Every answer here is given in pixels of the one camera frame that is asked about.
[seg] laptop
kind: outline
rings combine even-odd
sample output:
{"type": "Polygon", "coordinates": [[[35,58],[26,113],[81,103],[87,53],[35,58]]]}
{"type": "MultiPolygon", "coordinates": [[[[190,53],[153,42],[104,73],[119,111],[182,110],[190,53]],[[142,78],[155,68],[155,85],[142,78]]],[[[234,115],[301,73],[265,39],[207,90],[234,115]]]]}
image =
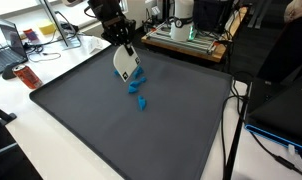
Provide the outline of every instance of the laptop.
{"type": "Polygon", "coordinates": [[[245,129],[302,153],[302,77],[249,113],[245,129]]]}
{"type": "Polygon", "coordinates": [[[8,48],[0,50],[0,74],[6,65],[14,62],[24,63],[28,60],[22,41],[14,23],[0,18],[0,29],[5,37],[8,48]]]}

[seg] desk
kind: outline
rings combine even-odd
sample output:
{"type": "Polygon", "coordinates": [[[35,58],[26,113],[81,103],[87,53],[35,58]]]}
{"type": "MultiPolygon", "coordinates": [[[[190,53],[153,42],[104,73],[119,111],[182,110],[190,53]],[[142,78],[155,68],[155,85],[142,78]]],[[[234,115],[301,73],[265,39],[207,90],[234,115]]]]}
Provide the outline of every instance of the desk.
{"type": "MultiPolygon", "coordinates": [[[[91,56],[83,46],[62,51],[61,55],[55,61],[28,62],[27,65],[47,83],[91,56]]],[[[246,85],[237,82],[236,86],[244,94],[246,85]]],[[[19,79],[5,81],[0,76],[0,108],[18,116],[6,128],[44,179],[122,179],[76,136],[33,103],[29,99],[31,91],[19,79]]],[[[236,101],[231,100],[225,109],[227,152],[238,119],[235,104],[236,101]]],[[[221,179],[221,167],[222,148],[218,130],[202,179],[221,179]]]]}
{"type": "MultiPolygon", "coordinates": [[[[234,21],[232,22],[232,24],[230,26],[230,33],[232,36],[234,36],[235,33],[237,32],[237,30],[239,29],[240,24],[241,24],[244,16],[246,15],[246,13],[247,13],[247,8],[241,8],[239,11],[239,14],[235,17],[234,21]]],[[[141,41],[143,43],[145,43],[146,45],[152,45],[155,47],[169,49],[169,50],[172,50],[175,52],[180,52],[183,54],[198,57],[201,59],[206,59],[206,60],[213,61],[213,62],[220,62],[227,51],[227,48],[225,46],[218,45],[215,48],[215,50],[212,52],[212,54],[208,54],[204,51],[198,52],[198,51],[194,51],[192,49],[186,49],[184,47],[176,46],[175,44],[172,44],[172,43],[166,43],[166,42],[161,42],[159,40],[153,40],[152,38],[149,38],[147,36],[142,37],[141,41]]]]}

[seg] gray tray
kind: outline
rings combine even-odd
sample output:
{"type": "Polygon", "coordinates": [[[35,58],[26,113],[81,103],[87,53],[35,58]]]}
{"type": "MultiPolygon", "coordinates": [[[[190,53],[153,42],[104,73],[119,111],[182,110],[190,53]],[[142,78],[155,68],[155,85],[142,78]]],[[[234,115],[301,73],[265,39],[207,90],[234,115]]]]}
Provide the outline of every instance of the gray tray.
{"type": "Polygon", "coordinates": [[[114,74],[115,50],[33,91],[31,100],[125,179],[200,179],[231,76],[136,49],[147,82],[128,94],[129,83],[114,74]]]}

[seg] person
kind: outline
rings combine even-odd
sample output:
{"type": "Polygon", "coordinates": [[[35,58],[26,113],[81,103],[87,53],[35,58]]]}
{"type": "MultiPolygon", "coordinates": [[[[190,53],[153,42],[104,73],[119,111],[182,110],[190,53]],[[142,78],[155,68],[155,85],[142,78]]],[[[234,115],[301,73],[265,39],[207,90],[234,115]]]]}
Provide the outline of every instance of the person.
{"type": "Polygon", "coordinates": [[[293,0],[284,13],[285,27],[261,66],[257,77],[280,83],[296,69],[302,76],[302,0],[293,0]]]}

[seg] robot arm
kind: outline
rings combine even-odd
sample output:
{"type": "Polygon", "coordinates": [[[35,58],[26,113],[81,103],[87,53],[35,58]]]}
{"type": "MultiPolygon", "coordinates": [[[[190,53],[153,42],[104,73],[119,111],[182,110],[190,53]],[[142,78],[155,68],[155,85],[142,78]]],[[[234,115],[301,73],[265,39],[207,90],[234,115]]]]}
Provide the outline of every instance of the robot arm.
{"type": "Polygon", "coordinates": [[[119,6],[120,0],[89,0],[88,4],[95,17],[101,21],[102,38],[112,45],[124,45],[129,55],[133,54],[131,42],[134,37],[135,20],[128,20],[119,6]]]}

